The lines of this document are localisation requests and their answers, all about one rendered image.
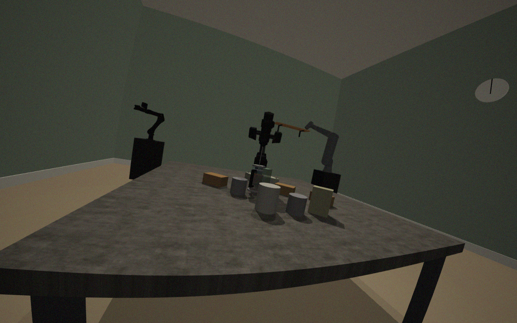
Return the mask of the olive-yellow block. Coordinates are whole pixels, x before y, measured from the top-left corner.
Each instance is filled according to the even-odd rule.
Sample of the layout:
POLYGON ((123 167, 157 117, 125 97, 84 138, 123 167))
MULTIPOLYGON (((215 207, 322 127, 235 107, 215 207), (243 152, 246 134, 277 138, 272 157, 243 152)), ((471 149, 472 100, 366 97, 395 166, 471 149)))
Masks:
POLYGON ((308 212, 328 218, 333 189, 313 186, 308 212))

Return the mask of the beige cylinder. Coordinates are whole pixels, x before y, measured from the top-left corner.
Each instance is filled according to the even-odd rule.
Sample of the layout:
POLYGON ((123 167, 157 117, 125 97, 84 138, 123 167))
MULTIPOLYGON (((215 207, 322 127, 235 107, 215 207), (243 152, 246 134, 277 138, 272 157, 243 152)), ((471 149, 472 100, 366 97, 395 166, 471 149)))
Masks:
POLYGON ((276 214, 280 189, 271 183, 259 183, 254 209, 262 214, 276 214))

